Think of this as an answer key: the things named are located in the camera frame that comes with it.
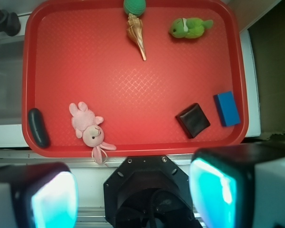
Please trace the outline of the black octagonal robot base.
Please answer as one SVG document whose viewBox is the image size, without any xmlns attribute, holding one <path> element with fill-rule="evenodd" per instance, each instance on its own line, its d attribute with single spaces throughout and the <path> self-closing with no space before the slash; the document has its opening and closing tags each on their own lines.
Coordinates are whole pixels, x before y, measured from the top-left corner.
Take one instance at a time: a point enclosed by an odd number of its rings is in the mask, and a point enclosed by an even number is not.
<svg viewBox="0 0 285 228">
<path fill-rule="evenodd" d="M 200 228 L 189 177 L 166 156 L 127 157 L 104 182 L 105 219 L 114 228 Z"/>
</svg>

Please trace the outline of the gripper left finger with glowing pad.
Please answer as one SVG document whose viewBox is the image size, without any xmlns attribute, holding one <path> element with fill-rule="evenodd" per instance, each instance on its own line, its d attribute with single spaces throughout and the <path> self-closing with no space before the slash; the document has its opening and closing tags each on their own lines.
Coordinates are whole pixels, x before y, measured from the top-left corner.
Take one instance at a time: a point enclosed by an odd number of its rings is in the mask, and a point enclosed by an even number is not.
<svg viewBox="0 0 285 228">
<path fill-rule="evenodd" d="M 0 228 L 73 228 L 78 204 L 64 163 L 0 166 Z"/>
</svg>

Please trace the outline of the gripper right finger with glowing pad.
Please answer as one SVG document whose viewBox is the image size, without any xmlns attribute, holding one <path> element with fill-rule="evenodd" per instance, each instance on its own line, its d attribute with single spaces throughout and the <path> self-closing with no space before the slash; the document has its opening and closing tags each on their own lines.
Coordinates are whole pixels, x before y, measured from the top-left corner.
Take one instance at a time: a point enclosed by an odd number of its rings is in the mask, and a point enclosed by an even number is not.
<svg viewBox="0 0 285 228">
<path fill-rule="evenodd" d="M 209 228 L 285 228 L 285 143 L 198 149 L 189 187 Z"/>
</svg>

